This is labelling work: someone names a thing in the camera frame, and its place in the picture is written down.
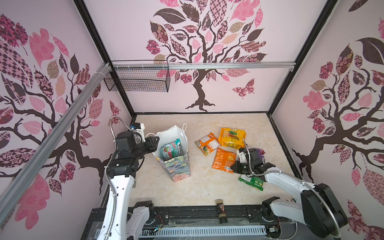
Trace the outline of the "purple snack bag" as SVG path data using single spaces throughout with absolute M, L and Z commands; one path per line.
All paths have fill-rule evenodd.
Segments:
M 257 148 L 257 151 L 260 155 L 264 155 L 266 152 L 263 149 Z

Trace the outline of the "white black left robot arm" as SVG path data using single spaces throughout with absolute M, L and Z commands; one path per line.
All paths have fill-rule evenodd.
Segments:
M 139 160 L 157 150 L 160 138 L 144 138 L 135 131 L 112 135 L 115 150 L 105 168 L 110 193 L 98 239 L 137 240 L 145 223 L 154 218 L 154 205 L 152 201 L 138 202 L 128 215 L 129 199 L 140 168 Z

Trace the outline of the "teal snack bag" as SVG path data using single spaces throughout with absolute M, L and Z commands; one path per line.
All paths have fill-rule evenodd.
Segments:
M 164 162 L 182 155 L 183 150 L 180 139 L 176 139 L 174 142 L 166 144 L 160 151 L 162 160 Z

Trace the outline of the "orange chips bag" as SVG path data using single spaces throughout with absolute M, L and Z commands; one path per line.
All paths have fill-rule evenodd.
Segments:
M 236 156 L 236 153 L 218 148 L 212 168 L 233 174 L 231 166 L 235 164 Z

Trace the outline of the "floral paper bag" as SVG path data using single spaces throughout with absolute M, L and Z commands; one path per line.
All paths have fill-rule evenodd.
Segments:
M 191 176 L 187 127 L 185 123 L 181 128 L 173 126 L 156 134 L 147 134 L 148 137 L 160 138 L 153 155 L 174 183 Z

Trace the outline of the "green white snack bag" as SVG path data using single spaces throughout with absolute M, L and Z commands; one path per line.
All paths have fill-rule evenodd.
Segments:
M 243 182 L 245 184 L 247 184 L 248 186 L 250 187 L 253 187 L 255 189 L 258 189 L 260 191 L 263 191 L 264 188 L 263 188 L 263 184 L 264 184 L 264 181 L 261 180 L 260 178 L 258 177 L 247 177 L 246 175 L 241 175 L 239 177 L 239 181 L 240 182 Z

